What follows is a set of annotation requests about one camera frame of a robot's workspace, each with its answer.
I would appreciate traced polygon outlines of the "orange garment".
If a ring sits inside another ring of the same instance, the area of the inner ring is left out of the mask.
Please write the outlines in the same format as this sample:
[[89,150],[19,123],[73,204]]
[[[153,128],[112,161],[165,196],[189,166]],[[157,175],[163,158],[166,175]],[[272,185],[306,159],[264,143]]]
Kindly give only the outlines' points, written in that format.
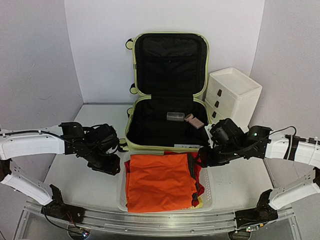
[[125,162],[126,207],[130,213],[181,210],[179,200],[196,192],[187,154],[133,154]]

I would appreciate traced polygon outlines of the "black dotted garment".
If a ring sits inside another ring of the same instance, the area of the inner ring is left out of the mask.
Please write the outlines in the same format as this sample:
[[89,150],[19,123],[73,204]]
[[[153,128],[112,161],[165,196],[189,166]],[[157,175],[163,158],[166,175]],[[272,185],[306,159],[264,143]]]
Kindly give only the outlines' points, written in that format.
[[195,188],[196,192],[192,194],[192,204],[195,205],[196,201],[198,201],[199,197],[199,190],[201,190],[201,184],[199,181],[199,170],[201,166],[198,162],[198,155],[196,153],[188,152],[187,153],[187,161],[188,161],[188,169],[191,177],[195,180]]

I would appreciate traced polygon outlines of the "pale green hard-shell suitcase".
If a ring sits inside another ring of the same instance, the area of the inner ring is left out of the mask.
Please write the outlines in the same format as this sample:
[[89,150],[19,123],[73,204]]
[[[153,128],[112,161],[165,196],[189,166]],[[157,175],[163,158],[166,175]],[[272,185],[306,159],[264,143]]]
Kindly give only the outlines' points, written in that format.
[[205,125],[211,117],[202,99],[208,85],[210,49],[207,40],[191,32],[149,32],[129,39],[133,53],[134,83],[138,99],[128,109],[124,139],[128,151],[196,152],[174,144],[204,147],[209,138],[203,127],[169,121],[167,112],[193,114]]

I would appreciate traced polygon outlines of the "white perforated plastic basket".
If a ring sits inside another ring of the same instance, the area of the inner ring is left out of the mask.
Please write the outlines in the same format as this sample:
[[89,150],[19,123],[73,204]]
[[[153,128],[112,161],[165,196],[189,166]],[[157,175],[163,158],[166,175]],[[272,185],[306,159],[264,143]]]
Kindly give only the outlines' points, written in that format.
[[117,187],[120,210],[141,214],[213,209],[212,175],[197,152],[132,151],[123,159]]

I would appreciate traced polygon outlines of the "yellow cloth garment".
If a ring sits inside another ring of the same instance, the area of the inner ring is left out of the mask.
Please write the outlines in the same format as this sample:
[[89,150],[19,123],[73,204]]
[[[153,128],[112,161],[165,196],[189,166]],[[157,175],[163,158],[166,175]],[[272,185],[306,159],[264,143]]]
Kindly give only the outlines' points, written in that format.
[[180,208],[183,210],[187,209],[198,209],[201,208],[203,203],[201,198],[199,197],[188,197],[188,198],[182,198],[178,201]]

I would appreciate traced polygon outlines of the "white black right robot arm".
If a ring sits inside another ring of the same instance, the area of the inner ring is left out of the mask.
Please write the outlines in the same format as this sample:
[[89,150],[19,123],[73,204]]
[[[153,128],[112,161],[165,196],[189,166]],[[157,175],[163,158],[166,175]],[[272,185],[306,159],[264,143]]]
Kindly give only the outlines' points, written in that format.
[[237,210],[236,229],[260,228],[278,219],[278,211],[320,192],[320,139],[253,126],[244,133],[222,121],[206,126],[208,146],[199,152],[200,165],[219,167],[233,160],[262,159],[272,187],[264,191],[253,208]]

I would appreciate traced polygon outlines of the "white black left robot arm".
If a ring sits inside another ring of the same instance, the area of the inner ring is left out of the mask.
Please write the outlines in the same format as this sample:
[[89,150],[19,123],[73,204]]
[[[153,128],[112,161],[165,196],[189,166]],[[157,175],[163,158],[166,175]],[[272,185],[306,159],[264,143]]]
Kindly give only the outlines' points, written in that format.
[[35,200],[46,217],[80,223],[85,209],[65,203],[57,186],[44,183],[44,168],[54,155],[72,155],[84,159],[93,171],[114,176],[120,172],[119,145],[116,130],[107,123],[82,126],[71,121],[41,129],[2,129],[0,183]]

